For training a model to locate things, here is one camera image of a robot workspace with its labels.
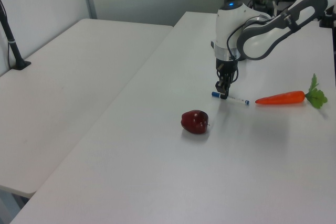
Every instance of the black stand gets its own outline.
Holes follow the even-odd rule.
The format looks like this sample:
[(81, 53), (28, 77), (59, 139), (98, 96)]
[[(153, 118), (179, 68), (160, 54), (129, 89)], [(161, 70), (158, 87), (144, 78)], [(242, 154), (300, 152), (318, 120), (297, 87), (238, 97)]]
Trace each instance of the black stand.
[(22, 59), (20, 51), (17, 48), (17, 45), (16, 45), (16, 42), (15, 42), (14, 36), (12, 34), (12, 31), (9, 27), (7, 16), (5, 14), (5, 11), (1, 7), (1, 5), (0, 5), (0, 22), (1, 22), (2, 27), (4, 28), (6, 37), (8, 39), (8, 43), (11, 46), (13, 55), (14, 55), (15, 60), (16, 60), (16, 64), (12, 68), (16, 69), (16, 70), (22, 70), (22, 69), (26, 68), (31, 63), (29, 61), (25, 61), (25, 60)]

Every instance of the cable clip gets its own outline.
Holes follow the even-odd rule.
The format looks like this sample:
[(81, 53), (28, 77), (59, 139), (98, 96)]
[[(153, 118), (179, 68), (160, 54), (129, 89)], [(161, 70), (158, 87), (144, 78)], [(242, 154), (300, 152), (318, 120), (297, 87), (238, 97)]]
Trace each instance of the cable clip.
[(299, 27), (298, 24), (296, 24), (295, 20), (293, 19), (293, 16), (288, 11), (288, 9), (284, 9), (281, 13), (281, 16), (293, 33), (301, 29), (301, 27)]

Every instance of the blue marker cap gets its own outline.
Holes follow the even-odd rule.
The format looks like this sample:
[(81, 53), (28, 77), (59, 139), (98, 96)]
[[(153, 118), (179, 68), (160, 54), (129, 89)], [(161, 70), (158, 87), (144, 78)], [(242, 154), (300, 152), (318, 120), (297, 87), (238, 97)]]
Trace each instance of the blue marker cap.
[(220, 93), (217, 93), (217, 92), (212, 92), (211, 95), (213, 97), (220, 97)]

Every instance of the apple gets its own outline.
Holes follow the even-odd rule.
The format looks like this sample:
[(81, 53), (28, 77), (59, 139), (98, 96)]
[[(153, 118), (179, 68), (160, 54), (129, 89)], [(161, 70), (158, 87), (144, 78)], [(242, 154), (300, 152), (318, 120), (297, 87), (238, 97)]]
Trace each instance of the apple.
[(203, 134), (208, 128), (208, 115), (201, 110), (191, 110), (182, 115), (181, 125), (193, 134)]

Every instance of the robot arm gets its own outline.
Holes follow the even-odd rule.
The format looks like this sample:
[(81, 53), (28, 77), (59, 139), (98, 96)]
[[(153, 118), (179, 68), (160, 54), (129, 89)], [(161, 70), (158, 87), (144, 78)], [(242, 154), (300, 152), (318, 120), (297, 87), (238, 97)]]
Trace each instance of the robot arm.
[[(296, 0), (290, 8), (274, 19), (270, 19), (264, 13), (252, 13), (244, 4), (239, 7), (233, 4), (231, 7), (235, 8), (232, 9), (221, 8), (217, 16), (217, 39), (214, 46), (219, 77), (217, 91), (224, 94), (224, 97), (228, 96), (230, 84), (234, 81), (233, 75), (237, 71), (236, 60), (240, 56), (250, 60), (265, 58), (279, 42), (318, 16), (322, 16), (324, 11), (335, 3), (336, 0)], [(242, 28), (232, 35), (234, 28), (225, 25), (226, 23), (235, 26), (234, 28)]]

